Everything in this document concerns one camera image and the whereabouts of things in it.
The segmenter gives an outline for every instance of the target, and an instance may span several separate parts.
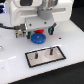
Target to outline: white surface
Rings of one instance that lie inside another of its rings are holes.
[[[0,15],[0,22],[10,26],[9,15]],[[84,61],[84,32],[71,21],[60,23],[50,36],[45,30],[46,42],[38,45],[20,37],[15,38],[13,30],[0,29],[0,84],[31,77],[40,73]],[[25,53],[59,45],[67,59],[29,68]]]

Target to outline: cable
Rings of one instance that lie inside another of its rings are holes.
[[[15,26],[15,27],[7,27],[7,26],[4,26],[2,23],[0,23],[0,27],[4,28],[4,29],[12,29],[12,30],[16,30],[17,29],[17,26]]]

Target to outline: black component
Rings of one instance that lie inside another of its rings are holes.
[[[56,47],[58,48],[58,50],[59,50],[60,53],[62,54],[63,58],[60,58],[60,59],[57,59],[57,60],[53,60],[53,61],[49,61],[49,62],[42,63],[42,64],[37,64],[37,65],[34,65],[34,66],[31,66],[31,64],[30,64],[30,62],[29,62],[29,59],[28,59],[28,57],[27,57],[27,54],[28,54],[28,53],[32,53],[32,52],[25,53],[25,56],[26,56],[26,59],[27,59],[27,62],[28,62],[29,67],[30,67],[30,68],[33,68],[33,67],[40,66],[40,65],[43,65],[43,64],[48,64],[48,63],[51,63],[51,62],[56,62],[56,61],[60,61],[60,60],[66,59],[66,57],[65,57],[65,55],[63,54],[63,52],[61,51],[61,49],[60,49],[58,46],[56,46]]]
[[[0,8],[0,13],[3,13],[3,8]]]
[[[20,0],[21,6],[31,6],[33,3],[33,0]]]
[[[50,49],[50,55],[53,55],[53,48]]]
[[[53,32],[54,32],[53,30],[54,30],[54,29],[52,28],[52,30],[51,30],[51,34],[50,34],[50,35],[53,35]]]
[[[53,27],[55,27],[56,25],[57,25],[57,24],[56,24],[56,23],[54,23],[54,24],[53,24]]]
[[[56,25],[57,25],[57,24],[54,23],[54,24],[48,29],[48,33],[49,33],[49,35],[53,35],[54,27],[55,27]]]
[[[30,37],[31,37],[31,32],[28,32],[28,35],[27,35],[27,39],[30,39]]]
[[[55,5],[57,5],[57,3],[58,3],[58,0],[55,0],[55,2],[54,2],[54,3],[55,3]]]
[[[0,8],[4,8],[4,5],[0,5]]]
[[[38,53],[37,52],[35,53],[35,59],[38,59]]]
[[[22,31],[25,30],[25,24],[20,24],[17,29],[21,29]]]

